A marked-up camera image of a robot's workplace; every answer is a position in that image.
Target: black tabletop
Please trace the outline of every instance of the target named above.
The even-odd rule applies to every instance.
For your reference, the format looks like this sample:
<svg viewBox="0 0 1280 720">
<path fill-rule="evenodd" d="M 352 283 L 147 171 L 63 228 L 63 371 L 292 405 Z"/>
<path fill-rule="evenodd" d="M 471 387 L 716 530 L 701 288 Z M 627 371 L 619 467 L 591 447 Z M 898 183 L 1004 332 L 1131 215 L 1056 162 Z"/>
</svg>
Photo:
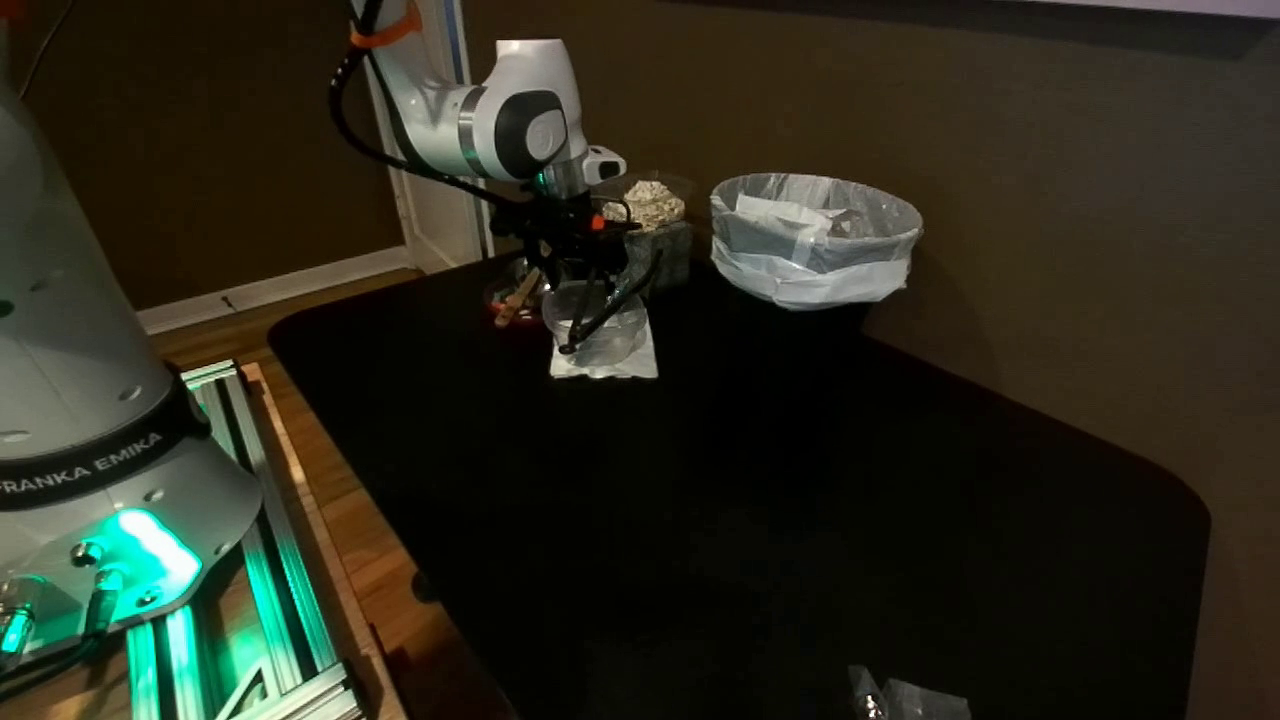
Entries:
<svg viewBox="0 0 1280 720">
<path fill-rule="evenodd" d="M 1185 715 L 1208 512 L 1164 467 L 707 267 L 653 298 L 660 380 L 548 380 L 491 271 L 274 347 L 521 715 L 848 720 L 848 664 Z"/>
</svg>

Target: floor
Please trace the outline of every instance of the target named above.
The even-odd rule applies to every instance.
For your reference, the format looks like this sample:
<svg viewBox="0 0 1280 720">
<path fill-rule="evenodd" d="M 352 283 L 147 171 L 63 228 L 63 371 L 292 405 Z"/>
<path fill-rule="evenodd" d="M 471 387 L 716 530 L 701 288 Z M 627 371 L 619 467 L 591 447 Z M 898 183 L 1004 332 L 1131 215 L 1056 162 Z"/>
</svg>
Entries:
<svg viewBox="0 0 1280 720">
<path fill-rule="evenodd" d="M 508 720 L 514 713 L 505 696 L 488 683 L 483 667 L 468 653 L 465 635 L 452 626 L 449 611 L 411 594 L 411 555 L 400 547 L 396 530 L 376 512 L 355 472 L 344 464 L 321 419 L 308 412 L 308 400 L 292 387 L 287 371 L 269 347 L 269 328 L 281 315 L 406 279 L 411 279 L 411 271 L 393 271 L 338 291 L 245 310 L 233 318 L 181 328 L 157 335 L 153 344 L 178 366 L 197 366 L 211 358 L 260 362 L 281 419 L 287 428 L 287 439 L 321 504 L 321 516 L 328 522 L 328 537 L 338 539 L 339 565 L 349 569 L 349 583 L 363 609 L 373 635 L 390 656 L 408 715 Z"/>
</svg>

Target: brown wall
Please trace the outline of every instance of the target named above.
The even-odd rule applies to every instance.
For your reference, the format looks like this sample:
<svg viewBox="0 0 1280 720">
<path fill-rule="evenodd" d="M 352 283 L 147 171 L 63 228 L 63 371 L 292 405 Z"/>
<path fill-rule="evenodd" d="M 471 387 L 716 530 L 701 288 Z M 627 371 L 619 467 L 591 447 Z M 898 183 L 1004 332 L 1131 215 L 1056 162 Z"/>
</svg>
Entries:
<svg viewBox="0 0 1280 720">
<path fill-rule="evenodd" d="M 1014 3 L 471 0 L 569 35 L 591 134 L 685 180 L 911 196 L 877 332 L 1179 472 L 1211 506 L 1192 715 L 1280 715 L 1280 26 Z"/>
<path fill-rule="evenodd" d="M 13 76 L 60 9 L 28 0 Z M 400 243 L 323 112 L 339 46 L 344 3 L 71 0 L 28 107 L 141 308 Z"/>
</svg>

